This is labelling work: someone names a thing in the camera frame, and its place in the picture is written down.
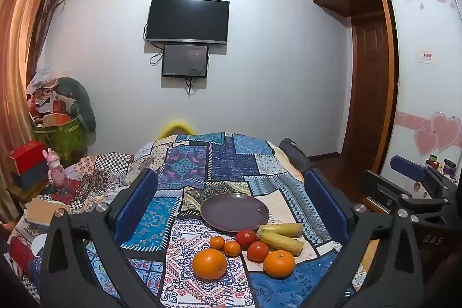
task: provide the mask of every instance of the plate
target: plate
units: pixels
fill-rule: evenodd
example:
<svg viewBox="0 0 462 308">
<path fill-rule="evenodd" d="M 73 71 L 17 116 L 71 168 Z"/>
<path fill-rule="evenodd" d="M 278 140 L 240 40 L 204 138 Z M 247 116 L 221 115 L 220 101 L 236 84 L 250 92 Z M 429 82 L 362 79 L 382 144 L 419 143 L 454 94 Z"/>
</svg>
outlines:
<svg viewBox="0 0 462 308">
<path fill-rule="evenodd" d="M 34 256 L 37 256 L 42 248 L 45 248 L 46 240 L 47 234 L 40 234 L 32 241 L 31 251 Z"/>
<path fill-rule="evenodd" d="M 242 193 L 221 193 L 209 197 L 200 207 L 200 215 L 210 226 L 226 232 L 254 230 L 268 223 L 267 206 Z"/>
</svg>

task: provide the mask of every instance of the stuffed bunny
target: stuffed bunny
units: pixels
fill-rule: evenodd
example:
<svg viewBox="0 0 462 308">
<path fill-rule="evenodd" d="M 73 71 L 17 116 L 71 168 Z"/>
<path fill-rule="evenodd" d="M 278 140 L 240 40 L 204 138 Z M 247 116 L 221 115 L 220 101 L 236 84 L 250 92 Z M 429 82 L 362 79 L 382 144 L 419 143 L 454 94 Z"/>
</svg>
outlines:
<svg viewBox="0 0 462 308">
<path fill-rule="evenodd" d="M 43 156 L 46 158 L 49 168 L 48 181 L 56 188 L 61 187 L 64 183 L 65 175 L 64 167 L 59 162 L 58 153 L 52 151 L 51 148 L 48 148 L 48 153 L 43 151 Z"/>
</svg>

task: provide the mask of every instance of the purple plate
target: purple plate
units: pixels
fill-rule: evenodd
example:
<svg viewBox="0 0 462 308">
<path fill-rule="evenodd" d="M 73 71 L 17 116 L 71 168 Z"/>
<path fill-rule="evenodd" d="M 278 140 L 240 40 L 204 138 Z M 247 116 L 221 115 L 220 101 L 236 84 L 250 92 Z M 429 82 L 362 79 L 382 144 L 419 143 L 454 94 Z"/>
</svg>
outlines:
<svg viewBox="0 0 462 308">
<path fill-rule="evenodd" d="M 243 193 L 221 193 L 204 201 L 200 215 L 218 230 L 237 232 L 255 230 L 259 225 L 266 225 L 269 210 L 255 197 Z"/>
</svg>

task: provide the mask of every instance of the television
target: television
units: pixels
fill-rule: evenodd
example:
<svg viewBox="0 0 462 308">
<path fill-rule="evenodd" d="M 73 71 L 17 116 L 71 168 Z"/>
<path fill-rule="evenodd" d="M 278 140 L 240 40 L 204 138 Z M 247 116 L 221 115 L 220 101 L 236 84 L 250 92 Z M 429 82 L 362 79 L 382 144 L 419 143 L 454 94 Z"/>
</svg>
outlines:
<svg viewBox="0 0 462 308">
<path fill-rule="evenodd" d="M 163 46 L 163 77 L 207 77 L 208 46 L 165 44 Z"/>
<path fill-rule="evenodd" d="M 152 0 L 146 41 L 226 44 L 229 7 L 217 0 Z"/>
</svg>

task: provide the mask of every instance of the brown curtain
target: brown curtain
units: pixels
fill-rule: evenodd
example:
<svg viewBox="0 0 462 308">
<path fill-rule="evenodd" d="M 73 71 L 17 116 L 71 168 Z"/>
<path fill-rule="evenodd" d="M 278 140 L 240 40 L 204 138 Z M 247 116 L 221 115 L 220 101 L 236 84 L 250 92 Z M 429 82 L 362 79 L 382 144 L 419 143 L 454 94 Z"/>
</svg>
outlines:
<svg viewBox="0 0 462 308">
<path fill-rule="evenodd" d="M 26 85 L 28 85 L 37 72 L 37 61 L 42 53 L 45 37 L 50 27 L 51 19 L 59 0 L 41 0 L 32 31 L 31 49 L 27 60 Z"/>
<path fill-rule="evenodd" d="M 26 64 L 41 0 L 0 0 L 0 220 L 19 213 L 6 190 L 11 184 L 7 156 L 32 139 L 26 106 Z"/>
</svg>

